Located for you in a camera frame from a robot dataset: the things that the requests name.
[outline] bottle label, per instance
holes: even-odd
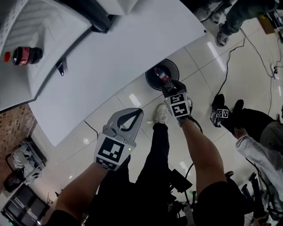
[[[29,47],[22,47],[22,48],[23,48],[23,54],[19,65],[26,65],[28,58],[30,56],[30,48]]]

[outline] red bottle cap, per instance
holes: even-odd
[[[4,62],[9,62],[10,58],[11,58],[11,52],[6,52],[4,54]]]

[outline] white sleeve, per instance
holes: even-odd
[[[236,148],[243,156],[260,166],[276,188],[279,197],[283,200],[283,156],[269,150],[256,142],[250,136],[244,136],[236,142]]]

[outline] coca-cola bottle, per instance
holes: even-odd
[[[14,65],[37,64],[43,56],[41,48],[18,47],[14,50],[12,62]],[[4,62],[9,62],[11,52],[5,52]]]

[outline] white shelf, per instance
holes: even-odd
[[[43,49],[43,57],[39,63],[25,66],[0,59],[0,111],[34,99],[56,62],[91,26],[74,10],[53,0],[13,1],[0,3],[6,15],[1,21],[1,55],[29,46]]]

